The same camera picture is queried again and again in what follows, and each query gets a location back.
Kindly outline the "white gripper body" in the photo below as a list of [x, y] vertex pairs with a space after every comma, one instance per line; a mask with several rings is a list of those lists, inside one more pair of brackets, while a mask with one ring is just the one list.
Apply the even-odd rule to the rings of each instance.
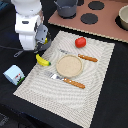
[[19, 34], [19, 40], [24, 50], [35, 49], [35, 36], [41, 23], [42, 17], [40, 15], [22, 16], [16, 14], [15, 31]]

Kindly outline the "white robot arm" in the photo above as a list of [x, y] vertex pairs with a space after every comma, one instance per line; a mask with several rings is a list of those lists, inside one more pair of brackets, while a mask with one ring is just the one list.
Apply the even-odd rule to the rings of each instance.
[[40, 0], [11, 0], [16, 10], [15, 31], [24, 50], [34, 50], [36, 33], [43, 22]]

